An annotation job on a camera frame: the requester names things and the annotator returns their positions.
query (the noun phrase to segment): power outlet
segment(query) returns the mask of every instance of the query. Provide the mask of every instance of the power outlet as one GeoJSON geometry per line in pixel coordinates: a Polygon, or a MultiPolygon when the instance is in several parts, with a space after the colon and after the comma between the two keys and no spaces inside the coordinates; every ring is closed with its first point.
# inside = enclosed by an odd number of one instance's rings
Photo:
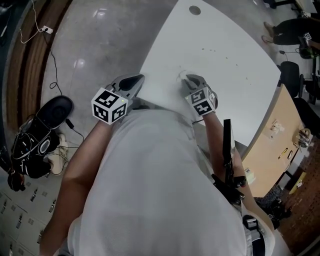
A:
{"type": "Polygon", "coordinates": [[[53,33],[53,29],[47,26],[43,26],[42,30],[48,34],[52,34],[53,33]]]}

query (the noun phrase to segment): black strap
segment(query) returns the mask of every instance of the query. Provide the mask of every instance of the black strap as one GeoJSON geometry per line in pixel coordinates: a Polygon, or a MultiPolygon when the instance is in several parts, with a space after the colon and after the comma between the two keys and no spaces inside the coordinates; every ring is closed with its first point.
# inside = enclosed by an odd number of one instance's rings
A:
{"type": "Polygon", "coordinates": [[[245,215],[242,218],[243,225],[251,231],[251,234],[258,234],[259,238],[252,236],[253,256],[266,256],[266,244],[263,235],[259,231],[258,221],[251,215],[245,215]]]}

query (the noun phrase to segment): desk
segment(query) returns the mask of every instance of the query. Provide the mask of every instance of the desk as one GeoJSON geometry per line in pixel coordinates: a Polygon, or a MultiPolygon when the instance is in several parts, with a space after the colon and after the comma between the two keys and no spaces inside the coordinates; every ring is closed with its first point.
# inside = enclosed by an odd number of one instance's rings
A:
{"type": "Polygon", "coordinates": [[[234,138],[248,146],[263,120],[280,71],[236,23],[202,0],[179,0],[164,23],[140,71],[139,98],[197,117],[184,99],[183,72],[203,76],[218,95],[217,117],[231,119],[234,138]],[[189,11],[197,6],[201,13],[189,11]]]}
{"type": "Polygon", "coordinates": [[[242,158],[244,169],[249,168],[255,177],[250,184],[254,197],[264,197],[287,170],[292,160],[288,159],[290,151],[293,157],[298,150],[293,145],[293,137],[302,128],[304,128],[303,123],[295,104],[282,84],[275,92],[258,132],[242,158]],[[278,120],[285,130],[270,140],[269,130],[275,120],[278,120]],[[278,159],[286,148],[288,148],[286,153],[278,159]]]}
{"type": "Polygon", "coordinates": [[[276,9],[278,6],[294,5],[296,9],[291,8],[294,11],[305,11],[307,13],[317,13],[317,9],[312,0],[264,0],[266,4],[272,9],[276,9]]]}

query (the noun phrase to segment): shoe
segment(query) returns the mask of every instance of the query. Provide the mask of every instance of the shoe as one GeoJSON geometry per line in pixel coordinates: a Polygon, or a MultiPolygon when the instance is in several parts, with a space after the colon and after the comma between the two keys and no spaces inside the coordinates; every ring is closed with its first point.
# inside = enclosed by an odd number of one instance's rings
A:
{"type": "Polygon", "coordinates": [[[274,40],[271,37],[268,37],[266,35],[261,36],[261,39],[266,44],[273,44],[274,40]]]}
{"type": "Polygon", "coordinates": [[[68,143],[66,136],[63,133],[58,134],[60,143],[56,149],[47,155],[51,165],[51,173],[54,175],[60,175],[63,172],[63,168],[66,165],[68,143]]]}
{"type": "Polygon", "coordinates": [[[265,29],[268,31],[269,36],[274,38],[275,37],[274,27],[271,26],[268,22],[264,22],[263,25],[265,29]]]}

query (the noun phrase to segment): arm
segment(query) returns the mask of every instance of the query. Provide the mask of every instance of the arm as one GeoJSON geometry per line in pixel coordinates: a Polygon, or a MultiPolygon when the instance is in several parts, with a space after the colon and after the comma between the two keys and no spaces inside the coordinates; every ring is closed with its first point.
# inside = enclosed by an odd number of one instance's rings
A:
{"type": "Polygon", "coordinates": [[[318,13],[307,13],[307,16],[316,22],[320,22],[320,14],[318,13]]]}
{"type": "Polygon", "coordinates": [[[320,43],[318,43],[318,42],[310,41],[310,42],[309,42],[309,45],[310,45],[311,47],[314,47],[314,48],[320,50],[320,43]]]}
{"type": "Polygon", "coordinates": [[[79,217],[112,135],[112,125],[99,121],[71,158],[62,178],[52,218],[40,243],[40,255],[52,256],[79,217]]]}
{"type": "MultiPolygon", "coordinates": [[[[218,117],[214,112],[203,116],[205,122],[206,135],[208,138],[211,164],[214,174],[223,182],[225,181],[225,168],[224,168],[224,157],[223,157],[223,140],[224,140],[224,128],[220,123],[218,117]]],[[[233,160],[234,176],[245,176],[245,171],[242,166],[241,157],[237,150],[234,153],[233,160]]],[[[271,229],[274,231],[274,226],[268,217],[268,215],[257,205],[254,197],[251,194],[248,183],[245,187],[239,187],[238,190],[245,195],[242,201],[244,206],[257,216],[259,216],[271,229]]]]}

